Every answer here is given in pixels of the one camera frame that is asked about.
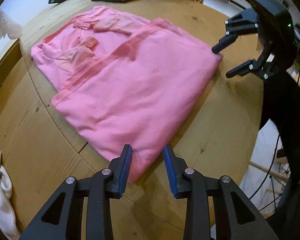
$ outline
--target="white sock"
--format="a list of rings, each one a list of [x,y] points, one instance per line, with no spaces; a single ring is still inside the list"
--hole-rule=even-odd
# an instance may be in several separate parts
[[[9,201],[11,194],[11,180],[5,168],[0,165],[0,229],[9,240],[18,240],[20,233],[16,227],[16,217]]]

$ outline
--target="silver bolt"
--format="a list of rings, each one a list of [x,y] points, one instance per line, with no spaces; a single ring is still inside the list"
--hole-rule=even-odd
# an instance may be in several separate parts
[[[75,181],[74,177],[69,177],[66,179],[67,184],[72,184],[72,183],[74,183],[74,181]]]
[[[103,169],[103,170],[101,171],[101,173],[102,173],[103,175],[109,175],[109,174],[111,173],[111,169],[108,169],[108,168]]]
[[[231,181],[230,177],[229,176],[222,176],[221,180],[224,182],[224,183],[229,183]]]
[[[192,169],[192,168],[186,168],[185,169],[185,173],[186,174],[194,174],[194,169]]]

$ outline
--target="pink sweatshirt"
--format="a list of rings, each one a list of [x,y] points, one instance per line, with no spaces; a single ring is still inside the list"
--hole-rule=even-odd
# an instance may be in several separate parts
[[[222,59],[167,20],[105,6],[71,19],[31,56],[58,90],[51,103],[103,157],[132,145],[130,183],[172,139]]]

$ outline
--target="wooden table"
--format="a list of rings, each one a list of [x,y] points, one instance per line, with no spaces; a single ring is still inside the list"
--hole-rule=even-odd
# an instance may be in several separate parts
[[[87,141],[50,104],[57,93],[29,56],[31,47],[72,16],[108,5],[147,19],[166,18],[213,46],[227,17],[189,0],[138,0],[127,4],[68,0],[34,18],[23,30],[23,57],[0,89],[0,150],[13,183],[12,205],[24,229],[68,176],[89,177],[107,167]],[[226,79],[238,64],[258,57],[257,37],[239,37],[189,117],[171,140],[177,156],[205,176],[229,175],[240,183],[261,118],[263,84],[254,75]],[[162,157],[121,200],[111,201],[115,239],[182,239],[186,200],[170,192]]]

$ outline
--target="black cable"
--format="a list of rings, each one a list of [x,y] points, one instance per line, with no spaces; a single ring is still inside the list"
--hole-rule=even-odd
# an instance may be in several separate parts
[[[282,181],[278,180],[277,178],[274,178],[277,182],[279,182],[282,186],[286,186]]]
[[[275,202],[279,197],[281,197],[281,194],[279,194],[279,196],[277,196],[273,201],[271,201],[268,205],[266,205],[266,206],[264,206],[263,208],[261,208],[260,210],[259,210],[259,212],[261,211],[261,210],[264,210],[266,207],[268,207],[268,206],[270,206],[273,202]]]
[[[298,81],[297,81],[297,84],[299,84],[299,80],[300,80],[300,67],[299,67],[299,75],[298,75]],[[257,190],[256,190],[256,191],[251,195],[251,197],[249,198],[250,200],[251,200],[251,199],[257,194],[257,192],[261,189],[262,185],[264,184],[264,182],[266,181],[266,179],[267,179],[267,177],[268,177],[268,175],[269,175],[269,173],[270,173],[270,170],[271,170],[272,165],[273,165],[273,163],[274,163],[275,154],[276,154],[276,152],[277,152],[278,142],[279,142],[279,138],[280,138],[280,134],[281,134],[281,130],[282,130],[283,125],[284,125],[284,121],[283,121],[282,126],[281,126],[281,128],[280,128],[280,131],[279,131],[279,134],[278,134],[278,138],[277,138],[277,142],[276,142],[276,144],[275,144],[274,154],[273,154],[273,158],[272,158],[272,162],[271,162],[270,168],[269,168],[269,170],[268,170],[268,172],[267,172],[265,178],[264,178],[263,181],[261,182],[260,186],[257,188]]]
[[[283,170],[283,173],[285,173],[285,174],[289,174],[290,173],[290,171],[288,171],[288,170],[285,170],[285,169],[282,169]]]
[[[272,179],[272,176],[270,176],[270,179],[271,179],[271,184],[272,184],[273,200],[274,200],[274,212],[275,212],[276,209],[277,209],[277,206],[275,205],[275,195],[274,195],[274,186],[273,186],[273,179]]]
[[[281,133],[281,129],[279,131],[279,134],[278,134],[278,138],[277,138],[277,142],[275,144],[275,148],[274,148],[274,154],[273,154],[273,158],[272,158],[272,162],[271,162],[271,165],[270,165],[270,168],[265,176],[265,178],[263,179],[263,181],[261,182],[260,186],[257,188],[257,190],[251,195],[251,197],[249,198],[250,200],[257,194],[257,192],[261,189],[262,185],[264,184],[264,182],[266,181],[266,179],[268,178],[268,175],[270,173],[270,170],[272,168],[272,165],[274,163],[274,159],[275,159],[275,154],[277,152],[277,147],[278,147],[278,142],[279,142],[279,138],[280,138],[280,133]]]

